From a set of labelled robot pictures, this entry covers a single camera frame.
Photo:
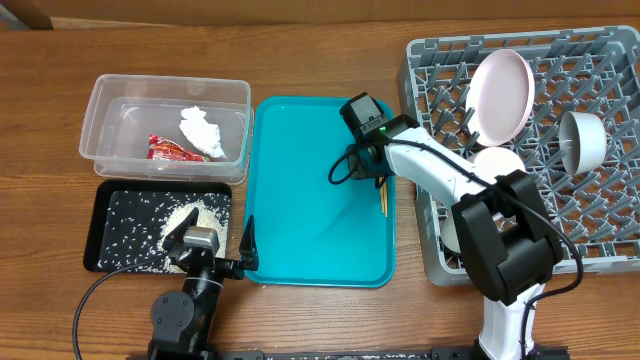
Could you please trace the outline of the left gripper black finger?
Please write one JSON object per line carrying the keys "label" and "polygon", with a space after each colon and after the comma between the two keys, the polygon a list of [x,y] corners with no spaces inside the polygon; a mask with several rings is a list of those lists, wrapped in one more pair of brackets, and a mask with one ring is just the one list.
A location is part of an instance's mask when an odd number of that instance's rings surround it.
{"label": "left gripper black finger", "polygon": [[162,249],[171,250],[176,243],[183,243],[184,236],[188,229],[197,225],[197,219],[199,210],[193,208],[191,212],[185,217],[185,219],[176,225],[170,232],[168,232],[163,238]]}
{"label": "left gripper black finger", "polygon": [[239,245],[240,263],[244,270],[257,271],[259,255],[255,238],[255,219],[250,215],[246,221]]}

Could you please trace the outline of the red snack wrapper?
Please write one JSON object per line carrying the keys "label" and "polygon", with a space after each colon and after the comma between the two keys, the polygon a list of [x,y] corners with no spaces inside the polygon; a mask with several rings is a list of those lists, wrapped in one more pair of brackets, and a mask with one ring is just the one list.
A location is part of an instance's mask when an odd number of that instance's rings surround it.
{"label": "red snack wrapper", "polygon": [[166,161],[210,161],[208,157],[190,152],[176,142],[155,134],[149,136],[147,158]]}

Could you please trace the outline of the white tissue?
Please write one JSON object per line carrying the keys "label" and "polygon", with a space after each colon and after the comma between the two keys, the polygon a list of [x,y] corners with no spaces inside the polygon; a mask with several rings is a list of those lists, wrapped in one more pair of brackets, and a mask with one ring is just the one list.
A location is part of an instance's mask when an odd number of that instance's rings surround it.
{"label": "white tissue", "polygon": [[185,138],[199,151],[212,158],[225,158],[222,149],[220,128],[206,119],[206,112],[194,106],[180,112],[179,129]]}

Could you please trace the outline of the white cup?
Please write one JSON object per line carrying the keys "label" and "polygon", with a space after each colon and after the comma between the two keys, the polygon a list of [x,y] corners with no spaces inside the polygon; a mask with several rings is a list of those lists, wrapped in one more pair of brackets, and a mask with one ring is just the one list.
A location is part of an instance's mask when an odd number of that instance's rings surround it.
{"label": "white cup", "polygon": [[460,253],[460,245],[457,237],[457,231],[453,219],[453,214],[450,209],[446,212],[446,219],[440,228],[440,237],[444,246],[453,253]]}

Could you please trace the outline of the white bowl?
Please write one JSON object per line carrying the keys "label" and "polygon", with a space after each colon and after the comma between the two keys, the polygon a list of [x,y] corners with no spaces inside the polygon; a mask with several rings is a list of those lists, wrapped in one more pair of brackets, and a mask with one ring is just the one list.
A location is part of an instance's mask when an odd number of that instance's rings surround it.
{"label": "white bowl", "polygon": [[469,158],[474,168],[472,173],[483,182],[495,184],[500,176],[520,170],[525,172],[525,165],[513,151],[503,147],[485,148]]}

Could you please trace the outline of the white round plate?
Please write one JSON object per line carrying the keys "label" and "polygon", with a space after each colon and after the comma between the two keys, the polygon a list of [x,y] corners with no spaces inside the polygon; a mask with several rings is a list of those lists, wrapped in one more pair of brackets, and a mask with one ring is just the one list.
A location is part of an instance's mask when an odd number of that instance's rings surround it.
{"label": "white round plate", "polygon": [[473,111],[467,128],[478,133],[480,145],[502,145],[523,129],[532,112],[534,85],[528,62],[514,50],[496,50],[481,61],[465,99],[465,109]]}

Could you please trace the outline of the grey bowl of rice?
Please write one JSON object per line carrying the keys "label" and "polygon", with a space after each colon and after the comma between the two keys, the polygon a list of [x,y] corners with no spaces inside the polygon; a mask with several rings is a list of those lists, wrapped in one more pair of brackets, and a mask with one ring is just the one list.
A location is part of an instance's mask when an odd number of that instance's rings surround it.
{"label": "grey bowl of rice", "polygon": [[559,145],[565,171],[577,175],[598,168],[605,160],[606,131],[594,114],[566,112],[559,125]]}

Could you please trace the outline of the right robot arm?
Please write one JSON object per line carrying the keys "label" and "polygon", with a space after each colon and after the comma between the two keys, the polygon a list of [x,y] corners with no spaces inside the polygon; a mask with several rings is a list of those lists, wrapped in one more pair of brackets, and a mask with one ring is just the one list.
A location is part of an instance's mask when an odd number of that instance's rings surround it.
{"label": "right robot arm", "polygon": [[451,211],[468,277],[484,297],[480,359],[539,359],[533,313],[563,250],[533,179],[514,170],[493,176],[437,142],[406,114],[390,118],[367,93],[340,115],[354,137],[344,160],[349,176],[406,178]]}

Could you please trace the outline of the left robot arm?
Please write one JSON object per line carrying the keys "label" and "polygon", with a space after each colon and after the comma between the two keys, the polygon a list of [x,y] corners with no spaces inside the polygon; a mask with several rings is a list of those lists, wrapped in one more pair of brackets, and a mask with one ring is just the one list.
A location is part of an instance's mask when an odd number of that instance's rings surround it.
{"label": "left robot arm", "polygon": [[209,331],[226,279],[242,280],[259,267],[255,221],[250,217],[238,260],[219,258],[217,232],[199,227],[194,208],[164,239],[171,263],[186,273],[183,287],[160,295],[151,309],[154,327],[148,359],[226,359],[208,343]]}

